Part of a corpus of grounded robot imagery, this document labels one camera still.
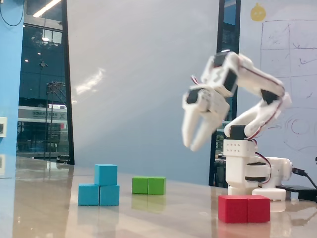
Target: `red block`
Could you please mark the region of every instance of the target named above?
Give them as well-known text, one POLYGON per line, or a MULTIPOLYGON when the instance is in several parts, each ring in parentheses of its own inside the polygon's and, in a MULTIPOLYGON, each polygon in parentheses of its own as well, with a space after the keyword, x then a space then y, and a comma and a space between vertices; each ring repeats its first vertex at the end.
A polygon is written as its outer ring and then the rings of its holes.
POLYGON ((270 220, 270 199, 261 195, 248 196, 248 222, 264 223, 270 220))
POLYGON ((248 196, 219 196, 218 219, 225 223, 247 223, 248 196))

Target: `black cable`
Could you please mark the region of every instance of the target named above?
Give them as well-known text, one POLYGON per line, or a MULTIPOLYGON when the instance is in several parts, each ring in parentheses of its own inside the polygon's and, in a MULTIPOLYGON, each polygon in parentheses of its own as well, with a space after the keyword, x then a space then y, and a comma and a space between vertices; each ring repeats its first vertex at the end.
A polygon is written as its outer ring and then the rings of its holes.
POLYGON ((7 21, 4 19, 3 15, 2 15, 2 12, 1 12, 1 4, 0 4, 0 15, 1 15, 2 20, 3 20, 7 25, 12 26, 12 27, 18 26, 18 25, 21 23, 21 21, 22 21, 22 19, 23 19, 23 15, 24 15, 24 1, 23 1, 22 16, 21 16, 21 19, 20 19, 20 21, 19 21, 18 24, 16 24, 16 25, 11 25, 11 24, 7 23, 7 21))
POLYGON ((305 176, 306 178, 308 178, 309 181, 312 183, 312 185, 317 189, 317 185, 314 183, 314 181, 311 179, 311 177, 309 177, 308 173, 306 173, 305 170, 293 168, 292 172, 296 175, 305 176))

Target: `blue cube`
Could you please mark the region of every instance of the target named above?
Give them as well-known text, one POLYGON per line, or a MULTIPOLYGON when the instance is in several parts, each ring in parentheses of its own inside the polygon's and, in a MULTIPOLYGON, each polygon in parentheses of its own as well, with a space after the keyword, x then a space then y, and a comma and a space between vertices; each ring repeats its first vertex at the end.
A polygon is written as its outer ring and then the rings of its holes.
POLYGON ((100 206, 118 206, 120 197, 120 186, 101 186, 100 187, 100 206))
POLYGON ((117 165, 95 165, 95 184, 99 186, 117 185, 117 165))
POLYGON ((98 206, 99 186, 95 184, 80 184, 78 187, 78 206, 98 206))

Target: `whiteboard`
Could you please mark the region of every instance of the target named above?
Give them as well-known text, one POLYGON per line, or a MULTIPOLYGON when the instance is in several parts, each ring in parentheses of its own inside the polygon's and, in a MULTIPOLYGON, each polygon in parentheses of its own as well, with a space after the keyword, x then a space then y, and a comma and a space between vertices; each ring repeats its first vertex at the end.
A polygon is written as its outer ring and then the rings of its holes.
POLYGON ((208 184, 182 95, 216 52, 219 0, 67 0, 75 164, 208 184))
MULTIPOLYGON (((259 151, 290 159, 317 182, 317 1, 257 3, 241 1, 240 53, 283 81, 293 102, 259 135, 259 151)), ((259 100, 239 89, 237 114, 259 100)), ((312 186, 307 178, 296 175, 286 183, 312 186)))

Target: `robotic arm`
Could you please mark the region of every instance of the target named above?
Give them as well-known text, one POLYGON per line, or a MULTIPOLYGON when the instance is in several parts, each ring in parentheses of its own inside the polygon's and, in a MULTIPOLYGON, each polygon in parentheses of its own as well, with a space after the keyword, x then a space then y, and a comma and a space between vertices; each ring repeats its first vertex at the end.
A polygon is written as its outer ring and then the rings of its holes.
POLYGON ((250 59, 233 52, 218 53, 211 57, 198 83, 183 96, 185 110, 182 125, 183 142, 192 151, 210 139, 221 126, 237 87, 261 97, 261 101, 229 123, 224 133, 226 181, 229 195, 260 194, 272 200, 285 200, 285 190, 275 188, 282 180, 289 180, 292 163, 288 159, 264 157, 256 152, 253 140, 260 131, 290 106, 291 99, 281 81, 253 66, 250 59))
POLYGON ((243 87, 262 99, 225 127, 227 137, 230 137, 231 126, 245 125, 245 138, 254 138, 291 104, 280 80, 255 68, 250 59, 234 52, 211 57, 202 74, 202 83, 194 77, 192 79, 196 85, 183 96, 182 135, 184 145, 193 151, 200 149, 221 126, 229 111, 226 98, 232 97, 237 87, 243 87), (194 139, 200 117, 203 121, 194 139))

